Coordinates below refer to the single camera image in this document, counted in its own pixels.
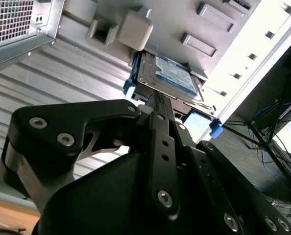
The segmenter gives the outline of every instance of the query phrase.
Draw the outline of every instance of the sticker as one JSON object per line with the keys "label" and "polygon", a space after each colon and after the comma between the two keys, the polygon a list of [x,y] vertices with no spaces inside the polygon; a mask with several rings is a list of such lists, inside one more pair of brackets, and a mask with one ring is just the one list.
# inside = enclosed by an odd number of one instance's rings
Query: sticker
{"label": "sticker", "polygon": [[190,74],[181,64],[174,62],[166,57],[155,58],[156,66],[161,71],[156,71],[155,75],[162,81],[172,84],[191,95],[197,96],[197,90],[190,77]]}

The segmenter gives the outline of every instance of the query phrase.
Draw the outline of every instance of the black plastic part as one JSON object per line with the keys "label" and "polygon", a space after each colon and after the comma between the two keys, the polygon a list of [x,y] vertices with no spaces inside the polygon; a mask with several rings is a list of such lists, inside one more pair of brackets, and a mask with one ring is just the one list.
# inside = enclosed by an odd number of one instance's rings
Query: black plastic part
{"label": "black plastic part", "polygon": [[48,202],[38,235],[236,234],[216,224],[200,181],[188,169],[177,169],[178,218],[153,213],[146,199],[148,166],[145,155],[127,154],[64,187]]}
{"label": "black plastic part", "polygon": [[[255,189],[213,144],[201,141],[197,148],[207,154],[235,209],[235,213],[242,218],[251,234],[291,235],[291,225],[287,219]],[[276,224],[277,231],[273,231],[268,226],[267,217]],[[281,227],[278,222],[279,218],[288,225],[289,231],[285,231]]]}
{"label": "black plastic part", "polygon": [[[275,223],[275,218],[286,220],[211,143],[203,141],[196,149],[189,131],[171,117],[170,100],[157,92],[153,95],[148,102],[154,108],[150,114],[126,100],[15,111],[8,137],[23,158],[11,159],[12,169],[16,170],[16,163],[28,162],[32,180],[42,183],[43,174],[51,175],[49,188],[57,186],[49,201],[41,201],[42,215],[33,234],[150,234],[154,230],[161,235],[291,235],[290,225],[289,232],[268,227],[266,217]],[[47,127],[33,128],[32,117],[45,119]],[[59,133],[71,134],[75,143],[61,145],[56,141]],[[128,154],[62,185],[60,177],[81,153],[90,156],[121,145],[131,147]],[[8,139],[1,164],[14,175],[5,166],[7,147]],[[7,157],[18,156],[10,152]],[[29,177],[17,173],[22,179]],[[35,190],[34,184],[23,182]],[[47,186],[37,191],[41,198]],[[160,190],[171,195],[170,207],[158,199]],[[225,214],[236,221],[237,230],[229,228]]]}
{"label": "black plastic part", "polygon": [[[94,126],[103,127],[108,120],[114,126],[122,125],[123,119],[133,121],[139,116],[138,108],[127,100],[24,107],[13,113],[8,137],[17,152],[44,169],[66,172],[83,150],[84,135],[92,132]],[[32,127],[29,120],[33,117],[46,120],[47,127]],[[72,135],[74,144],[69,147],[60,144],[56,140],[60,133]]]}
{"label": "black plastic part", "polygon": [[30,196],[28,192],[26,191],[26,189],[24,188],[24,185],[20,181],[18,175],[15,172],[11,171],[5,164],[5,156],[6,156],[8,144],[9,144],[9,138],[6,137],[4,148],[2,151],[2,156],[1,156],[2,164],[0,164],[0,176],[2,177],[5,183],[7,183],[9,186],[14,188],[21,194],[23,194],[25,197],[29,198]]}

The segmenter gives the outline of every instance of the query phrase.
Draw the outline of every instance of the ventilation grille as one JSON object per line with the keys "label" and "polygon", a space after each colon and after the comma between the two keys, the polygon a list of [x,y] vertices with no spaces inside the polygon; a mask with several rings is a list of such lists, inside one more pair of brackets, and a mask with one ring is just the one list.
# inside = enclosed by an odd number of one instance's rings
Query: ventilation grille
{"label": "ventilation grille", "polygon": [[29,33],[32,0],[0,0],[0,42]]}

